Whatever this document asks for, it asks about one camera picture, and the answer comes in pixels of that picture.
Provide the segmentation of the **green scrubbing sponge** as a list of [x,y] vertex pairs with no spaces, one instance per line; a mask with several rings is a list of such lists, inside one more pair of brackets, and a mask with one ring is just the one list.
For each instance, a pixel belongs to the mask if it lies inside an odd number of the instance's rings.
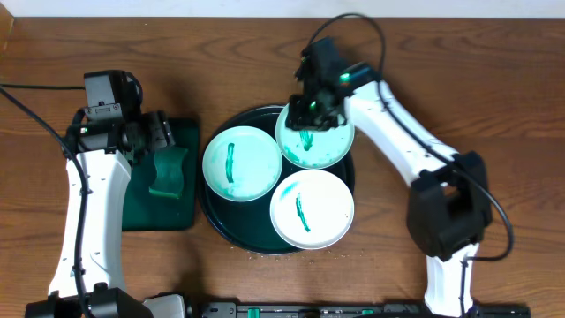
[[186,148],[170,146],[154,154],[155,179],[149,192],[157,197],[179,199],[185,185],[183,163],[188,153]]

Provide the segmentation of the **pale green plate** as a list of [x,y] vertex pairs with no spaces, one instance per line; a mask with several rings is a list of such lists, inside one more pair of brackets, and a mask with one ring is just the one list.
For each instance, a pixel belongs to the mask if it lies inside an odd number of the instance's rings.
[[205,149],[202,172],[207,185],[228,201],[254,201],[268,193],[282,174],[283,157],[265,131],[240,125],[217,134]]
[[285,125],[289,105],[283,107],[275,125],[275,139],[282,155],[304,169],[325,169],[345,157],[354,141],[353,124],[328,131],[293,131]]

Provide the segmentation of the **white plate green smear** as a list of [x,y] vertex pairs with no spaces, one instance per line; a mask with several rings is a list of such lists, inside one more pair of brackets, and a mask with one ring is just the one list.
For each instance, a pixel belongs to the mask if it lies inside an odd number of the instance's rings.
[[303,250],[332,246],[349,230],[354,200],[348,186],[325,170],[301,170],[275,189],[269,214],[275,232]]

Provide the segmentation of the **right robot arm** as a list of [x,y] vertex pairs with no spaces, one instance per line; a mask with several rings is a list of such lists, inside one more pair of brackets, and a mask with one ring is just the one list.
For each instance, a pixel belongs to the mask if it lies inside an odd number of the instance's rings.
[[286,127],[333,132],[352,124],[375,144],[409,187],[406,226],[426,255],[428,310],[466,316],[473,306],[471,266],[492,222],[482,158],[435,138],[368,64],[305,58],[295,76],[304,92],[290,98]]

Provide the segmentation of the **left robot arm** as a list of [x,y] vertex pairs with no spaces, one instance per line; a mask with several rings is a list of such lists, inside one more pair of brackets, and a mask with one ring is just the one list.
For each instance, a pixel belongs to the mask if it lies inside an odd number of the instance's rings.
[[80,111],[61,138],[67,159],[69,202],[64,243],[44,301],[27,317],[183,317],[182,296],[139,301],[124,285],[123,207],[139,156],[174,140],[163,112],[97,115]]

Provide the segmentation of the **rectangular dark green tray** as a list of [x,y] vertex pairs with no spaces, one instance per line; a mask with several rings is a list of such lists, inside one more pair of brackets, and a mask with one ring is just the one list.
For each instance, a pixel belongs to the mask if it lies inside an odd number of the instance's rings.
[[197,183],[199,127],[190,118],[171,118],[170,129],[179,148],[188,153],[183,163],[184,190],[179,199],[157,197],[149,192],[155,179],[154,154],[133,165],[124,197],[123,231],[183,231],[193,225]]

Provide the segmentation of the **round dark green tray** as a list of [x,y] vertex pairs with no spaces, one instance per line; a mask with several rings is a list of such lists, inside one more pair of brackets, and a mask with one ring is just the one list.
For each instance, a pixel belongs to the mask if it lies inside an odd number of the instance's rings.
[[[276,142],[275,125],[283,107],[281,105],[264,106],[240,113],[221,126],[215,136],[231,127],[248,125],[265,131]],[[286,243],[275,232],[270,219],[269,207],[275,189],[280,183],[289,175],[301,170],[328,171],[339,177],[353,193],[355,175],[349,152],[343,159],[325,169],[300,168],[282,154],[282,174],[277,183],[268,193],[254,201],[235,202],[222,198],[207,185],[201,168],[200,205],[211,224],[231,243],[262,254],[294,253],[302,249]]]

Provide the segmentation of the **pale green plate top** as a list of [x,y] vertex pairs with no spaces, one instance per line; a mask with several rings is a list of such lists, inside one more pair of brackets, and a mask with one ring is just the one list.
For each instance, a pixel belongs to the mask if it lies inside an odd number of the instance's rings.
[[282,155],[304,169],[325,169],[345,157],[354,141],[353,124],[328,131],[293,131],[285,125],[289,105],[283,107],[275,125],[275,139]]

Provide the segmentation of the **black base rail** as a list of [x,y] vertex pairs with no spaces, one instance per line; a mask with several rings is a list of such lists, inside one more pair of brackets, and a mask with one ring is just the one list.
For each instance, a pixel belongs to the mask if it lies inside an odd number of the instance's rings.
[[299,305],[238,305],[211,302],[200,306],[200,318],[432,318],[424,305],[416,303],[378,306],[299,306]]

